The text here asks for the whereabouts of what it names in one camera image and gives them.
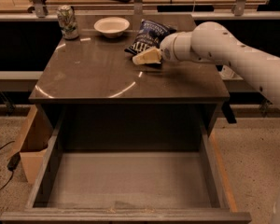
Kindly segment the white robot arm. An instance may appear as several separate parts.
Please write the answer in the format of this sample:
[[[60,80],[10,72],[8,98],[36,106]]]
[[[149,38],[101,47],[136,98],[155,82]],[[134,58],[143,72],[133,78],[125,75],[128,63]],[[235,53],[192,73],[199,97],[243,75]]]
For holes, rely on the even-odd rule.
[[[280,58],[237,40],[217,22],[204,22],[191,32],[166,36],[158,48],[133,56],[133,63],[210,61],[225,65],[280,110]]]

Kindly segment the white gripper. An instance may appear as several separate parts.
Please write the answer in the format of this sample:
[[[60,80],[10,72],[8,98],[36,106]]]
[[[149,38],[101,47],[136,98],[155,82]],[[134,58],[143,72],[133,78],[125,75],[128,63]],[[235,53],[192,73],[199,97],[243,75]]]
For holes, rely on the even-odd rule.
[[[192,32],[180,32],[166,36],[160,49],[151,47],[133,56],[136,65],[160,63],[161,57],[167,62],[193,61],[196,54],[191,48]]]

